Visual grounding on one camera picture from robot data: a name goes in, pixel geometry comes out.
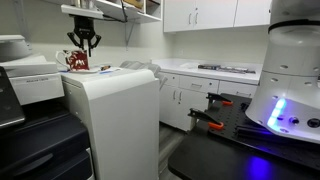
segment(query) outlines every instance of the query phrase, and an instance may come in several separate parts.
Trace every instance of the white countertop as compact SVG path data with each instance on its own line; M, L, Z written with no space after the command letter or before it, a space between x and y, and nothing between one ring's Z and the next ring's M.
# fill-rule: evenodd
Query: white countertop
M258 85L260 74L262 71L262 64L254 63L238 63L238 62L213 62L213 61L201 61L201 60L190 60L190 59L159 59L152 60L153 64L157 64L161 67L161 72L174 73L181 75L189 75L195 77L218 79L231 82L239 82L245 84ZM193 67L186 68L184 66L193 65ZM256 71L256 74L238 74L231 72L220 72L214 70L198 69L196 64L218 64L222 66L232 66L232 67L244 67L249 70Z

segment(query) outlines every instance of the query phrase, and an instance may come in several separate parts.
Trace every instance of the white cabinet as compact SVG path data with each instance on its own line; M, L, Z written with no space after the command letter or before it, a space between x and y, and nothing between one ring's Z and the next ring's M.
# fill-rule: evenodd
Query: white cabinet
M164 32L232 27L237 0L166 0Z
M204 110L208 105L207 94L164 85L160 91L160 121L189 131L190 108Z
M189 131L193 128L191 123L191 117L188 116L190 108L199 109L201 111L208 107L208 100L206 99L207 93L201 93L196 91L190 91L181 89L179 93L181 101L179 104L179 119L177 121L177 127L184 131Z
M160 121L177 127L179 120L179 88L163 85L160 91Z
M220 81L218 94L227 93L253 98L256 89L257 86L254 85Z
M270 23L272 0L165 0L164 32Z
M160 91L160 121L183 131L192 129L190 108L208 106L207 93L228 93L252 98L256 85L221 81L189 75L160 73L168 78Z
M270 6L272 0L238 0L235 27L270 24Z
M193 29L194 0L165 0L164 32Z
M194 29L233 27L237 0L196 0Z

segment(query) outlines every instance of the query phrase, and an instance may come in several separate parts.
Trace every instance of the red mug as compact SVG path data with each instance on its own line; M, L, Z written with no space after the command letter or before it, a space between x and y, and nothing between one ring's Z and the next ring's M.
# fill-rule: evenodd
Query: red mug
M59 60L59 55L62 54L67 64ZM57 51L56 60L58 63L66 66L70 71L89 70L87 50L63 50Z

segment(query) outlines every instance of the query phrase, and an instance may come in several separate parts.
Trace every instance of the upper cabinet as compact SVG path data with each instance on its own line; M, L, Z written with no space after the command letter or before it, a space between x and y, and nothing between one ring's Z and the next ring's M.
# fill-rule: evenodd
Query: upper cabinet
M270 24L272 0L238 0L234 27Z
M272 0L165 0L164 32L270 23Z
M164 32L193 29L195 0L165 0Z
M237 0L196 0L194 29L233 27Z

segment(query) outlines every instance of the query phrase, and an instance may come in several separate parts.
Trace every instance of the robotic arm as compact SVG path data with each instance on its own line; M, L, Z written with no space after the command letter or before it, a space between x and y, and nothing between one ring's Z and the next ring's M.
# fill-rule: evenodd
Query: robotic arm
M320 143L319 69L319 0L273 0L260 84L246 115L274 134Z
M91 49L98 46L101 36L96 35L93 26L93 19L84 16L74 16L74 30L73 32L67 33L70 40L75 46L84 50L84 40L87 40L89 57L91 57ZM77 42L74 38L74 35L80 39L80 42ZM95 43L91 43L93 38L96 38Z

